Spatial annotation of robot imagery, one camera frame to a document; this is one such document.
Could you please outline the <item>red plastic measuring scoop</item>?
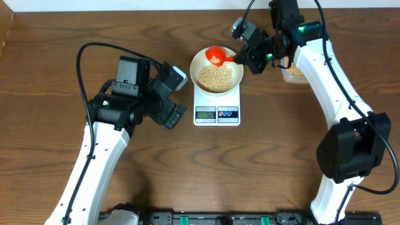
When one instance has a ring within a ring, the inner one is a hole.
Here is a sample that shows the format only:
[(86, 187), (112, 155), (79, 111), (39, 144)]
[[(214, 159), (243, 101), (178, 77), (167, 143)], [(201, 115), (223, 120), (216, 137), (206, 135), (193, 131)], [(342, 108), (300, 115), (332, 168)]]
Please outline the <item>red plastic measuring scoop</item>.
[(206, 55), (207, 60), (209, 60), (209, 58), (211, 58), (212, 56), (216, 56), (217, 58), (219, 58), (221, 61), (220, 66), (222, 66), (224, 63), (233, 63), (234, 62), (234, 58), (232, 56), (226, 56), (224, 49), (219, 46), (209, 47), (208, 49), (206, 49), (205, 55)]

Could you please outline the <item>white digital kitchen scale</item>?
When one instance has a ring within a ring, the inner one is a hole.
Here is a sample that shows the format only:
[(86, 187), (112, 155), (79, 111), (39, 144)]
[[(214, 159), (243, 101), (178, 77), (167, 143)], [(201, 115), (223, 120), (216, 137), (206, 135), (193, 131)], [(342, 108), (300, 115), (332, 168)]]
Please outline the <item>white digital kitchen scale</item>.
[(196, 126), (239, 126), (240, 86), (224, 93), (210, 93), (195, 86), (193, 123)]

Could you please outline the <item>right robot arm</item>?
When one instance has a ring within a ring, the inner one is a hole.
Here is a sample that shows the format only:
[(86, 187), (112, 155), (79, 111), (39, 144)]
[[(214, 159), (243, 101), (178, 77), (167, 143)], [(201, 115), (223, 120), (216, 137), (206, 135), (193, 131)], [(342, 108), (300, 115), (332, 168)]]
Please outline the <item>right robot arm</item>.
[(322, 179), (310, 205), (314, 224), (339, 224), (362, 180), (391, 153), (391, 121), (376, 114), (353, 88), (333, 51), (326, 20), (305, 21), (296, 1), (269, 3), (274, 35), (259, 29), (246, 16), (231, 28), (244, 46), (233, 57), (236, 64), (260, 74), (268, 64), (289, 69), (295, 65), (306, 77), (326, 118), (327, 134), (316, 149)]

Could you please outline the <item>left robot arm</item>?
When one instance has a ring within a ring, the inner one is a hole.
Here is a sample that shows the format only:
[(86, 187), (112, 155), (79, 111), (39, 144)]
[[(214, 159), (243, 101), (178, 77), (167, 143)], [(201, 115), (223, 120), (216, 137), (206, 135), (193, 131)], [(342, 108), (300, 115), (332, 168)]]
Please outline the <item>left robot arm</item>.
[(79, 156), (60, 201), (46, 224), (146, 224), (131, 206), (122, 204), (100, 214), (111, 176), (134, 128), (149, 116), (173, 129), (186, 111), (169, 96), (188, 80), (176, 66), (161, 65), (155, 78), (148, 59), (121, 56), (116, 79), (106, 81), (89, 101), (90, 119)]

